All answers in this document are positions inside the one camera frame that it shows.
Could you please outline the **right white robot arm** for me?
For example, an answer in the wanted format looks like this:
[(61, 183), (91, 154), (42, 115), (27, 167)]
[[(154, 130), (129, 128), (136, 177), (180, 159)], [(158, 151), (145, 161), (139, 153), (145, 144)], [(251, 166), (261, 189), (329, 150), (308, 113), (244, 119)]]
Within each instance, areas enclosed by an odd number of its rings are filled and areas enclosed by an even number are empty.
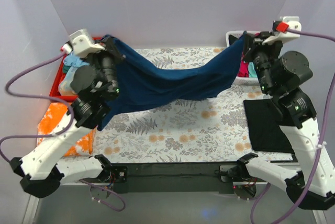
[(242, 34), (243, 59), (253, 62), (262, 93), (270, 95), (270, 113), (286, 136), (300, 170), (293, 171), (248, 153), (237, 161), (237, 176), (248, 181), (258, 177), (285, 191), (293, 203), (307, 210), (334, 206), (334, 166), (324, 147), (318, 147), (318, 123), (311, 99), (300, 85), (312, 78), (308, 59), (300, 52), (281, 55), (281, 39), (265, 40), (271, 32)]

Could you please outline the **dark blue t shirt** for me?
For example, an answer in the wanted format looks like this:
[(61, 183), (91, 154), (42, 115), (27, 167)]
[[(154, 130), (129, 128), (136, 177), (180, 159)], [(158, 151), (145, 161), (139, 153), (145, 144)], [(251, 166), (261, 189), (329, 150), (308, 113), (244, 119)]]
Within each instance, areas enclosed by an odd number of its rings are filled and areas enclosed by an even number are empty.
[(113, 42), (125, 56), (116, 66), (120, 94), (116, 100), (107, 101), (110, 112), (99, 123), (99, 131), (119, 114), (154, 109), (177, 99), (214, 98), (230, 88), (240, 69), (244, 37), (205, 65), (181, 70), (160, 69), (120, 39)]

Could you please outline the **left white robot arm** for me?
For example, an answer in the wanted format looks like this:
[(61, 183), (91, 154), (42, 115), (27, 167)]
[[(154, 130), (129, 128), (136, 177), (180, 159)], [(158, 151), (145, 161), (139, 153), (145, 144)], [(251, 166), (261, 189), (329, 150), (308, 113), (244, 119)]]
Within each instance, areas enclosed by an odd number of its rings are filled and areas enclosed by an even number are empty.
[(120, 93), (116, 65), (124, 56), (115, 38), (107, 35), (88, 41), (82, 48), (79, 45), (79, 40), (70, 43), (74, 53), (83, 52), (89, 64), (77, 69), (71, 83), (77, 99), (50, 136), (26, 156), (9, 162), (13, 172), (21, 176), (23, 191), (37, 198), (51, 195), (67, 182), (85, 178), (107, 182), (113, 175), (112, 164), (102, 154), (68, 164), (61, 160), (71, 146), (102, 123), (111, 110), (107, 103)]

